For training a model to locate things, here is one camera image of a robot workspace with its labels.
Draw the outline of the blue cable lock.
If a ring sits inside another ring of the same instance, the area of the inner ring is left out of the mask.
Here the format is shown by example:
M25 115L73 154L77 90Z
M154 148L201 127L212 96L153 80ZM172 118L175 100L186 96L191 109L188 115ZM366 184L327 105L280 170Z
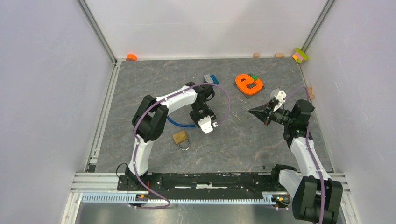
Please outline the blue cable lock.
M184 127L184 128L195 128L195 127L197 127L196 124L193 123L193 122L190 122L190 123L182 122L182 123L180 123L180 122L177 122L177 121L173 120L170 116L167 116L167 120L171 124L173 124L175 126L178 126L178 127Z

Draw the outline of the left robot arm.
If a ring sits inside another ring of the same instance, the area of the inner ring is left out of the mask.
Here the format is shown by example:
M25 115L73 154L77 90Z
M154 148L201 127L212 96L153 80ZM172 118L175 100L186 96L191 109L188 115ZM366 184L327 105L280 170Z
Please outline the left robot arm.
M132 159L125 171L131 187L141 190L146 186L147 178L144 174L148 171L151 149L154 141L162 135L168 115L189 105L192 108L190 117L194 125L206 134L213 131L212 123L216 115L207 101L214 94L210 84L198 85L189 82L170 94L156 98L146 95L143 98L132 120L135 143Z

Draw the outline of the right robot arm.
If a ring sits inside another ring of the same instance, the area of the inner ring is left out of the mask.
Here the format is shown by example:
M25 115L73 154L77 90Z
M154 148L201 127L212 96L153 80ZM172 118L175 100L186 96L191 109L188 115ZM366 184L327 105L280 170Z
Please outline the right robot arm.
M292 199L295 219L317 224L335 224L338 220L343 187L323 168L314 149L309 119L314 106L307 100L296 101L291 111L278 107L273 98L248 112L265 125L283 125L283 138L295 156L299 170L276 165L279 173L270 177L275 190L286 189Z

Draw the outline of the brass padlock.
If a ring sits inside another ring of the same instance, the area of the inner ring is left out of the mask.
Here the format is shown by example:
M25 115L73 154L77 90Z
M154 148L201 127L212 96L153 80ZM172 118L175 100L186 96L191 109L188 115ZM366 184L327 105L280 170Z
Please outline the brass padlock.
M188 136L186 131L183 130L183 131L177 132L177 133L172 135L172 138L173 138L174 142L176 143L176 145L178 146L178 148L180 150L187 151L187 150L190 149L191 145L190 145L190 142L189 142L189 136ZM187 143L187 147L183 148L181 146L181 144L183 142Z

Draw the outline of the blue toy brick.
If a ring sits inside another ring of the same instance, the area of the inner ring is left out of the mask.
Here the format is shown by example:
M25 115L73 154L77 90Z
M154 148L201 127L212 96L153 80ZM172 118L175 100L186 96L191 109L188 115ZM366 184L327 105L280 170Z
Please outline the blue toy brick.
M206 83L219 84L219 81L214 74L206 74L203 78Z

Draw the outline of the green toy brick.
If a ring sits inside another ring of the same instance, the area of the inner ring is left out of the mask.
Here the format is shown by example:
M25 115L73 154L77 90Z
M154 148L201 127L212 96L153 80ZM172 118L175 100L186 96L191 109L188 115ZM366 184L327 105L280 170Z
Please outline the green toy brick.
M252 79L254 79L254 80L258 80L259 79L257 75L250 74L250 77L252 77Z

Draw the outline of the orange letter e block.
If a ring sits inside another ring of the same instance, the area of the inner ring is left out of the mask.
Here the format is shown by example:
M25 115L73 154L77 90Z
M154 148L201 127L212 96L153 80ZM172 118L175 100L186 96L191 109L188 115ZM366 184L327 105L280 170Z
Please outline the orange letter e block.
M250 77L250 74L239 74L234 82L238 85L238 88L244 92L245 94L248 95L254 95L256 94L262 87L264 87L263 81L259 78L258 80L252 79ZM254 88L249 88L248 85L250 84L256 84Z

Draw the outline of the curved wooden block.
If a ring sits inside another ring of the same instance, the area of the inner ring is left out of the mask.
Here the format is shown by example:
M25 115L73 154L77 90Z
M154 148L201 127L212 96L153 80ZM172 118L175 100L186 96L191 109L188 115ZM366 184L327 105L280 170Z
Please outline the curved wooden block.
M309 99L313 100L315 98L315 96L313 94L313 87L312 86L308 86L307 87L307 91L308 91Z

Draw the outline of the stacked coloured toy bricks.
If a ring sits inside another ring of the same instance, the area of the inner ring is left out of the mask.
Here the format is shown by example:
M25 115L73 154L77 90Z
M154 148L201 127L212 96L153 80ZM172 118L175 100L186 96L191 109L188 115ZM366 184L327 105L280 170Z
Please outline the stacked coloured toy bricks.
M292 55L292 58L298 63L301 64L304 61L308 61L309 57L300 49L295 48L295 52Z

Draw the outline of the orange round cap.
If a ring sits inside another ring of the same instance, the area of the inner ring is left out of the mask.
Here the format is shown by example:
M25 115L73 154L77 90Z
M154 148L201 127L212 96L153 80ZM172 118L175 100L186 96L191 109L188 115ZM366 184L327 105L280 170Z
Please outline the orange round cap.
M137 61L137 56L134 54L127 54L126 61Z

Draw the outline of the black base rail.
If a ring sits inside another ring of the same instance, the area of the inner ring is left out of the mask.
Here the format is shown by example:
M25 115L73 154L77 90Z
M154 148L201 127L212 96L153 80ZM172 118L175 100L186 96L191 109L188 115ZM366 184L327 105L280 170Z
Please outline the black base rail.
M271 173L148 173L134 184L118 175L118 191L134 191L141 199L261 199L264 192L289 194Z

